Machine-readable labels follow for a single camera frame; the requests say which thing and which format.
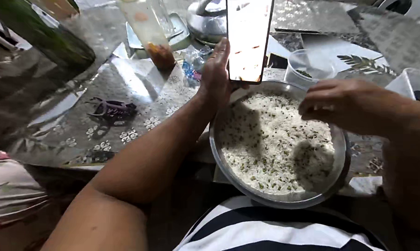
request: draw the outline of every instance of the kettle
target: kettle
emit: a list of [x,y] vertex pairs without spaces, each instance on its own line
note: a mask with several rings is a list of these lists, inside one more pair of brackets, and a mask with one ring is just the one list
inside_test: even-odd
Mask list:
[[187,26],[201,43],[214,47],[227,36],[227,8],[225,0],[200,0],[187,11]]

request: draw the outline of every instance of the clear plastic container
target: clear plastic container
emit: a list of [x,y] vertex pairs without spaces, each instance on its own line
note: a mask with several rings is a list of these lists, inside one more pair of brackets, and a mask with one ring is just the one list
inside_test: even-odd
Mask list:
[[302,49],[289,56],[284,81],[309,88],[319,80],[331,79],[336,75],[334,64],[323,53]]
[[118,0],[117,4],[154,65],[160,70],[172,70],[176,60],[151,0]]

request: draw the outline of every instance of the rice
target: rice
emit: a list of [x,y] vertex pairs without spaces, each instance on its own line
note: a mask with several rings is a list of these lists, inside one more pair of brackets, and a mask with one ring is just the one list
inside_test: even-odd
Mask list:
[[246,184],[268,194],[311,190],[334,163],[329,126],[303,121],[287,94],[253,93],[231,105],[218,135],[224,157]]

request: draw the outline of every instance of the metal bowl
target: metal bowl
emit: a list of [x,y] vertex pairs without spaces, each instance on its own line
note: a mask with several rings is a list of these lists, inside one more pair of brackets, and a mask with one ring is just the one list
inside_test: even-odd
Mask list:
[[[281,83],[275,81],[263,81],[260,85],[251,85],[249,90],[236,90],[230,97],[230,102],[244,97],[252,92],[261,90],[276,90],[288,93],[296,100],[303,100],[306,96],[306,89],[296,84]],[[232,171],[221,151],[221,144],[218,139],[219,129],[227,116],[229,107],[218,111],[216,117],[210,123],[210,145],[213,156],[227,179],[242,193],[251,199],[275,208],[298,209],[307,208],[321,203],[335,194],[343,187],[346,175],[349,171],[351,153],[347,134],[340,128],[329,125],[331,129],[332,142],[335,149],[334,166],[328,177],[318,184],[314,184],[311,191],[291,192],[286,195],[273,195],[261,192],[244,183]]]

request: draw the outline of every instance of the black and white striped shirt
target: black and white striped shirt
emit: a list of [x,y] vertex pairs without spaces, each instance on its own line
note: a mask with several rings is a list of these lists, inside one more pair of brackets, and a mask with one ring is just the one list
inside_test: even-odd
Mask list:
[[270,208],[239,196],[203,215],[174,250],[387,249],[373,234],[347,219],[312,210]]

